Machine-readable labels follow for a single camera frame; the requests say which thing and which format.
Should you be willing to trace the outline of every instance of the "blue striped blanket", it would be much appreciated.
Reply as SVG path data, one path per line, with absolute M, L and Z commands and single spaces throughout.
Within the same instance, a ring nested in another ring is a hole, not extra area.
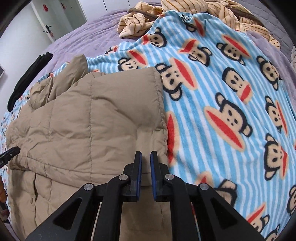
M 285 80 L 247 35 L 206 13 L 168 11 L 138 41 L 87 60 L 105 73 L 154 66 L 170 172 L 208 183 L 266 240 L 280 233 L 296 208 L 296 115 Z

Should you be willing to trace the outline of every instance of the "purple blanket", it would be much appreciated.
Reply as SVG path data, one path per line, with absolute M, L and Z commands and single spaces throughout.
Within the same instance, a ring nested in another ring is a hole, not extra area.
M 49 45 L 44 52 L 48 51 L 54 56 L 28 88 L 33 86 L 43 75 L 58 69 L 66 61 L 71 61 L 75 55 L 84 54 L 93 58 L 104 54 L 111 46 L 121 42 L 134 42 L 135 40 L 132 39 L 120 39 L 116 32 L 119 19 L 126 12 L 127 9 L 107 13 L 96 20 L 86 22 Z

